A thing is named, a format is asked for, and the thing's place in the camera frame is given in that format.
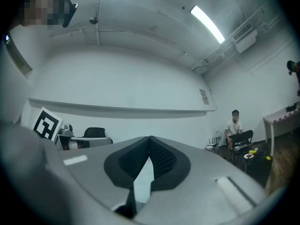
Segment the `desk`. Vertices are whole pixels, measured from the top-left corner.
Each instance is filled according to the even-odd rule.
[[[274,155],[274,124],[279,123],[280,121],[287,119],[300,112],[300,107],[298,106],[294,111],[287,112],[284,109],[281,109],[275,113],[272,113],[266,117],[263,117],[265,132],[266,132],[266,142],[268,141],[267,127],[266,124],[270,125],[271,128],[271,156]]]
[[[61,134],[57,134],[55,138],[55,145],[58,151],[63,150],[63,143],[66,143],[69,146],[69,141],[77,142],[88,142],[88,146],[90,148],[92,147],[98,147],[98,146],[104,146],[112,144],[113,141],[110,137],[69,137],[64,136]]]

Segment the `white t-shirt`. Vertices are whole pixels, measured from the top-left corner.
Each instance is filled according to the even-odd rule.
[[[227,131],[228,136],[231,136],[231,135],[240,133],[240,131],[243,128],[242,128],[242,124],[240,123],[240,121],[237,121],[236,123],[234,123],[233,120],[231,119],[226,123],[225,129],[228,130]]]

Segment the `ceiling light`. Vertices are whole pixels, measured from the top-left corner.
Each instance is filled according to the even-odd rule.
[[[193,9],[191,10],[191,14],[198,18],[211,31],[211,33],[215,36],[219,43],[225,41],[225,38],[223,37],[217,26],[198,6],[193,7]]]

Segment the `shelf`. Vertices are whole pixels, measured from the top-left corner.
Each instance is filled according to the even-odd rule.
[[[85,104],[72,104],[56,101],[40,100],[29,98],[31,107],[45,107],[50,111],[59,113],[69,113],[83,116],[98,116],[98,117],[116,117],[120,118],[184,118],[184,117],[199,117],[204,116],[207,111],[203,110],[167,110],[167,109],[146,109],[146,108],[124,108],[124,107],[106,107]]]

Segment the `white table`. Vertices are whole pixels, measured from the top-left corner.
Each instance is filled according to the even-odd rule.
[[[266,142],[268,141],[266,124],[269,124],[271,128],[271,156],[274,155],[274,124],[277,124],[280,121],[287,119],[299,112],[300,112],[300,107],[297,107],[294,111],[291,112],[287,112],[284,108],[275,113],[263,117],[263,120],[265,122],[264,124],[265,124],[265,132],[266,132]]]

